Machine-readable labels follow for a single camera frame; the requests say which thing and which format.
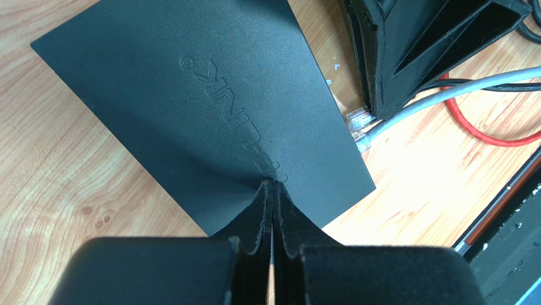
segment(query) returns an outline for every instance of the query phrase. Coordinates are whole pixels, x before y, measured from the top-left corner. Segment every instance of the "wooden desk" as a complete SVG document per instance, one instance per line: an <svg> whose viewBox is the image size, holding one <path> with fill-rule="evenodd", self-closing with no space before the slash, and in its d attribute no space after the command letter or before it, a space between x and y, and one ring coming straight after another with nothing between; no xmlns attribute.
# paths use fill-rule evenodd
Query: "wooden desk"
<svg viewBox="0 0 541 305"><path fill-rule="evenodd" d="M0 4L1 304L46 303L73 251L90 238L204 236L29 47L94 2ZM290 2L342 112L359 107L338 6ZM534 65L541 65L541 46L513 33L451 76ZM539 93L476 92L458 101L480 129L514 138L539 128L540 99ZM538 145L484 145L435 106L376 140L363 158L378 189L325 231L346 244L450 246Z"/></svg>

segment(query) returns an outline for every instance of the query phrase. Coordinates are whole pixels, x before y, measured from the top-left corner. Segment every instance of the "black router casing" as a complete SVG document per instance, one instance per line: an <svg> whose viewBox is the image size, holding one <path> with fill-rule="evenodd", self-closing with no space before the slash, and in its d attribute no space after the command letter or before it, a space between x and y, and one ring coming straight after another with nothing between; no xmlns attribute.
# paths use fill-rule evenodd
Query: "black router casing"
<svg viewBox="0 0 541 305"><path fill-rule="evenodd" d="M375 188L286 0L103 0L32 47L209 235L266 177L320 227Z"/></svg>

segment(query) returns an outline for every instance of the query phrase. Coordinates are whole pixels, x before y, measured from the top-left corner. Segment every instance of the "tp-link logo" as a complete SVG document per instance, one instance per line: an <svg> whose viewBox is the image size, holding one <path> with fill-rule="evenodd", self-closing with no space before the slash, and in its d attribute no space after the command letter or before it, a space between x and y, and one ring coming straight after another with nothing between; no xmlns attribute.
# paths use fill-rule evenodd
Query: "tp-link logo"
<svg viewBox="0 0 541 305"><path fill-rule="evenodd" d="M180 63L186 70L194 68L194 61L190 57L183 58ZM244 109L236 103L233 90L228 88L224 78L218 79L216 72L216 65L211 61L208 63L206 74L194 73L193 75L196 80L206 84L204 94L217 107L222 108L221 117L224 123L231 129L242 147L247 151L253 151L253 162L261 174L265 177L270 177L280 167L280 164L277 161L272 161L269 155L262 152L258 145L261 141L261 134L259 134L256 126ZM283 174L280 177L276 177L276 180L285 182L288 180L288 176Z"/></svg>

